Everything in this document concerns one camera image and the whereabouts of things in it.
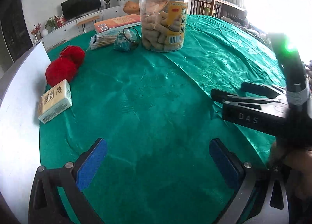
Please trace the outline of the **black flat television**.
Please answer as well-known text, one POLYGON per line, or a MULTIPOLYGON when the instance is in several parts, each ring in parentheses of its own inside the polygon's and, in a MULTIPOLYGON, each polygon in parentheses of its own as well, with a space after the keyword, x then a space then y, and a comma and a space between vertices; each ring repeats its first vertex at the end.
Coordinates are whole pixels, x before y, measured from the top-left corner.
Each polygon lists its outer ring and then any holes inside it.
POLYGON ((61 4, 65 20, 72 20, 84 13, 101 8, 100 0, 67 0, 61 4))

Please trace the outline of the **orange lounge chair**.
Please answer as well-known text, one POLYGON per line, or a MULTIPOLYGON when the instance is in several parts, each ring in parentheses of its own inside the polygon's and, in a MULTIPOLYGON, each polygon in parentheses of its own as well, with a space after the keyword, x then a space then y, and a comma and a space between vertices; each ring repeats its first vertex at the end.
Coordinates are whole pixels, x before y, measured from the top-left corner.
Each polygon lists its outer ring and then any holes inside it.
POLYGON ((139 15, 139 14, 140 14, 140 6, 139 6, 139 3, 136 3, 136 2, 133 2, 133 1, 127 1, 127 2, 124 4, 123 11, 124 11, 126 14, 137 14, 137 15, 139 15))

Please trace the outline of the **white storage box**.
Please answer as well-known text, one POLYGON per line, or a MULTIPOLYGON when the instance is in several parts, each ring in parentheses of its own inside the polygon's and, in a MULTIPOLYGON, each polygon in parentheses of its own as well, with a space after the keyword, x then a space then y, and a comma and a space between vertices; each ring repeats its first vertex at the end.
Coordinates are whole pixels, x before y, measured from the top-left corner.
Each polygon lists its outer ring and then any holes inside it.
POLYGON ((37 108, 50 63, 38 43, 1 78, 1 194, 20 223, 28 222, 32 183, 40 166, 37 108))

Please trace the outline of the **clear plastic snack jar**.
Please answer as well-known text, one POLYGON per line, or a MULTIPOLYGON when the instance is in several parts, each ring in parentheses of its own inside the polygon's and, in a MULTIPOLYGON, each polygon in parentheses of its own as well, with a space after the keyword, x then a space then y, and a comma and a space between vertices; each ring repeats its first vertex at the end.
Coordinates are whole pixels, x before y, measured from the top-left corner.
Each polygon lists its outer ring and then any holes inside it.
POLYGON ((139 0, 142 45, 155 52, 183 47, 188 0, 139 0))

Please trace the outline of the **red flower vase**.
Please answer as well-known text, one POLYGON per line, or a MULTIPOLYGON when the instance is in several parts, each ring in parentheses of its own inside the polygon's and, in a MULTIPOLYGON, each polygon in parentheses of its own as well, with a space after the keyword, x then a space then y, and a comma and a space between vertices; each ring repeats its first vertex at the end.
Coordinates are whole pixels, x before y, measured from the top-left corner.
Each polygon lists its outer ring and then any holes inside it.
POLYGON ((36 41, 39 41, 41 38, 47 36, 49 33, 48 30, 44 27, 42 28, 42 22, 37 23, 34 25, 34 28, 31 30, 31 35, 34 37, 36 41))

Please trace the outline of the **black glass cabinet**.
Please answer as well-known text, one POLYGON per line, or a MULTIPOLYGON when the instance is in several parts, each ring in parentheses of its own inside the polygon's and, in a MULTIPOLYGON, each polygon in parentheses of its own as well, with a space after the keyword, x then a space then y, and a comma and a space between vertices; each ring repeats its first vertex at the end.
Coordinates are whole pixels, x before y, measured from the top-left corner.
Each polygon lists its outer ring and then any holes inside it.
POLYGON ((21 0, 13 0, 1 20, 2 33, 12 57, 16 62, 32 46, 24 21, 21 0))

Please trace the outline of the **small wooden bench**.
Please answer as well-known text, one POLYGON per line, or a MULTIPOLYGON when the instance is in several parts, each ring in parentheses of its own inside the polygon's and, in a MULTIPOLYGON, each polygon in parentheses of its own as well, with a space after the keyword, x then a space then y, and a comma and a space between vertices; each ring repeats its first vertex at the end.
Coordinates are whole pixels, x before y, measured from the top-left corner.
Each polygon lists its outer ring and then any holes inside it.
POLYGON ((99 19, 99 16, 93 16, 91 18, 88 18, 88 19, 85 19, 85 20, 82 20, 80 22, 77 22, 76 26, 79 27, 81 26, 82 27, 82 30, 83 30, 83 33, 86 32, 86 24, 92 22, 93 24, 96 22, 96 20, 99 19))

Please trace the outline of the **white tv cabinet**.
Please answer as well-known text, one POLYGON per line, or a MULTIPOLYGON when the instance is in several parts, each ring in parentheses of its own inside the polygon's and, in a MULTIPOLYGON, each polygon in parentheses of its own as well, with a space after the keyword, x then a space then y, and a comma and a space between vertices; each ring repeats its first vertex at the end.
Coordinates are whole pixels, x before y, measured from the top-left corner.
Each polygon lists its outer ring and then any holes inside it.
MULTIPOLYGON (((125 16, 126 13, 123 11, 123 8, 124 5, 119 5, 116 7, 99 10, 94 13, 82 16, 78 19, 72 20, 69 23, 66 23, 63 26, 53 30, 51 33, 48 33, 47 36, 41 38, 39 41, 36 42, 36 44, 42 42, 46 50, 53 49, 56 45, 63 44, 81 34, 84 34, 82 27, 76 26, 77 22, 91 18, 93 16, 99 16, 99 19, 96 20, 96 22, 110 18, 125 16)), ((94 24, 92 22, 86 24, 86 33, 93 30, 94 24)))

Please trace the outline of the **teal patterned pouch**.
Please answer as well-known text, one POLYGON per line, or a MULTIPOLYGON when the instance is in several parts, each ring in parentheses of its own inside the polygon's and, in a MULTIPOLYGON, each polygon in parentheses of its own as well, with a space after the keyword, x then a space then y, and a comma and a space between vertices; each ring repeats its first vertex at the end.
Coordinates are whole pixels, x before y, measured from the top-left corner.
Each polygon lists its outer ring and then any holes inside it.
POLYGON ((129 52, 141 43, 141 36, 134 27, 124 28, 115 38, 114 50, 120 52, 129 52))

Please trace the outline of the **green tablecloth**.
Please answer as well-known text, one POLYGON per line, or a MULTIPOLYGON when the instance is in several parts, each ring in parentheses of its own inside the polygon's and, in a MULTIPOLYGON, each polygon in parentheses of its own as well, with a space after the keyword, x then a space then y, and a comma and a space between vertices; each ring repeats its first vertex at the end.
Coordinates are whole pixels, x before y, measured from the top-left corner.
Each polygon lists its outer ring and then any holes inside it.
POLYGON ((226 122, 210 91, 242 82, 284 86, 274 53, 216 18, 189 15, 183 48, 88 49, 71 81, 73 106, 40 126, 41 163, 74 161, 104 138, 108 153, 84 194, 105 223, 212 223, 233 195, 209 154, 219 138, 265 168, 274 138, 226 122))

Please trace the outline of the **orange book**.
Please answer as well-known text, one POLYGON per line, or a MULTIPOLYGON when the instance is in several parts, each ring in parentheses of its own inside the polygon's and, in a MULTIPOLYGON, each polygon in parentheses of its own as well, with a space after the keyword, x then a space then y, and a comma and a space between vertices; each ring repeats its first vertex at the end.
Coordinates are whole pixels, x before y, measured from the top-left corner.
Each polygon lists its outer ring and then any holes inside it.
POLYGON ((141 24, 140 16, 137 14, 129 14, 117 18, 110 18, 94 23, 96 33, 100 34, 109 31, 118 31, 123 28, 138 26, 141 24))

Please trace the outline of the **tissue paper pack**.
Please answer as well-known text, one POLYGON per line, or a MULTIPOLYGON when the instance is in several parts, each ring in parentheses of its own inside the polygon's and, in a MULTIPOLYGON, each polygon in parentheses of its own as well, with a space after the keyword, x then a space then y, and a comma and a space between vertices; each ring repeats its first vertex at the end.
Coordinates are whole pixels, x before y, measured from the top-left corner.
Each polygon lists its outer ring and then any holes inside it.
POLYGON ((63 80, 41 96, 38 119, 46 124, 72 105, 70 85, 67 80, 63 80))

